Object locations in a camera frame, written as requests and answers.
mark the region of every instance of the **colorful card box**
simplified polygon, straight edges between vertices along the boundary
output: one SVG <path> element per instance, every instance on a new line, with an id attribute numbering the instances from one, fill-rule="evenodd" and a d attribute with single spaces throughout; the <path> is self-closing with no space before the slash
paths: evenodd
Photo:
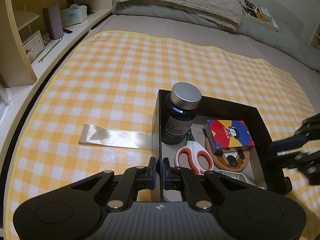
<path id="1" fill-rule="evenodd" d="M 243 121 L 207 120 L 204 128 L 213 154 L 244 151 L 254 146 Z"/>

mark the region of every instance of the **orange and white scissors handle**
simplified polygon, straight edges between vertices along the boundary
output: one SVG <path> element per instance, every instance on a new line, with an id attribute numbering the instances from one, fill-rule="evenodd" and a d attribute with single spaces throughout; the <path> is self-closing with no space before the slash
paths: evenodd
<path id="1" fill-rule="evenodd" d="M 189 165 L 196 175 L 204 174 L 205 171 L 213 169 L 213 161 L 210 154 L 198 142 L 187 141 L 186 146 L 177 151 L 174 158 L 176 166 L 180 166 L 179 157 L 181 153 L 187 154 Z M 205 169 L 200 165 L 199 156 L 203 156 L 207 160 L 209 168 Z"/>

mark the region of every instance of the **gingham mat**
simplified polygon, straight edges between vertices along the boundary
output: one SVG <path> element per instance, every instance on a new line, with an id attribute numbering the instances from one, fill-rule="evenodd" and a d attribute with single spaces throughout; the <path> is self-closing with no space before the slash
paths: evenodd
<path id="1" fill-rule="evenodd" d="M 12 216 L 28 198 L 102 170 L 119 174 L 147 165 L 150 151 L 79 145 L 79 136 L 86 123 L 151 132 L 158 90 L 171 90 L 176 82 L 257 107 L 273 139 L 290 136 L 315 114 L 292 76 L 265 60 L 140 33 L 99 33 L 83 41 L 54 76 L 23 132 L 7 185 L 6 238 L 18 239 Z M 320 233 L 319 187 L 307 186 L 296 171 L 285 174 L 293 185 L 289 196 L 307 213 L 302 239 L 314 239 Z M 140 199 L 149 200 L 150 192 Z"/>

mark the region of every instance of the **silver bottle cap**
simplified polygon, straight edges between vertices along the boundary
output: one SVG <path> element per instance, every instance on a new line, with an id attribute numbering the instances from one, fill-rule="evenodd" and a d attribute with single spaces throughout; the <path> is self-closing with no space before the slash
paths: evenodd
<path id="1" fill-rule="evenodd" d="M 170 95 L 172 103 L 185 110 L 195 109 L 201 97 L 201 92 L 198 88 L 185 82 L 175 83 Z"/>

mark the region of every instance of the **brown cartoon bear coaster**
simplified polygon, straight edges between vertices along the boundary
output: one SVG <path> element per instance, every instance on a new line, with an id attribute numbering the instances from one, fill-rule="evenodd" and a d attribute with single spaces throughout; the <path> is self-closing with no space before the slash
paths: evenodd
<path id="1" fill-rule="evenodd" d="M 240 172 L 249 163 L 250 153 L 246 151 L 238 151 L 234 153 L 212 153 L 209 140 L 205 138 L 205 149 L 210 154 L 213 164 L 219 170 Z"/>

